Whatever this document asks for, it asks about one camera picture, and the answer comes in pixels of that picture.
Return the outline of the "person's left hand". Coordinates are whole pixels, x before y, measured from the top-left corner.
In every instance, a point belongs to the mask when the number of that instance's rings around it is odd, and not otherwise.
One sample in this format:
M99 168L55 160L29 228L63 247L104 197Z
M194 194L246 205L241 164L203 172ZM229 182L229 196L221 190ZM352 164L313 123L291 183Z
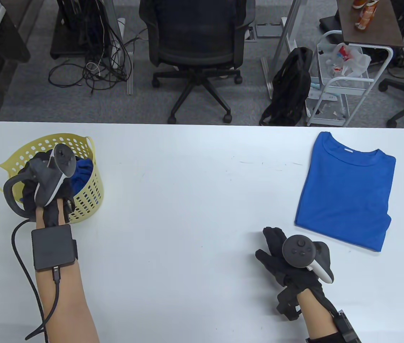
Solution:
M37 206L35 204L35 192L37 189L37 181L23 181L22 203L26 211L35 212ZM55 198L52 202L43 208L44 227L59 226L60 209L58 207L58 199L63 201L63 223L69 223L69 216L75 210L74 191L70 178L65 178L61 184Z

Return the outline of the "person's right hand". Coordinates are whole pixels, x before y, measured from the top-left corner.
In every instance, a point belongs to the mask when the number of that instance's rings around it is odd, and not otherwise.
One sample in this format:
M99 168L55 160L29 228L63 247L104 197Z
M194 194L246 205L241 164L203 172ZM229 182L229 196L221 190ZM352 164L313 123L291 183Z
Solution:
M295 289L298 293L306 289L322 292L322 285L314 272L293 267L285 261L282 247L287 237L283 231L280 228L265 227L262 232L270 252L258 249L255 257L277 282L282 287Z

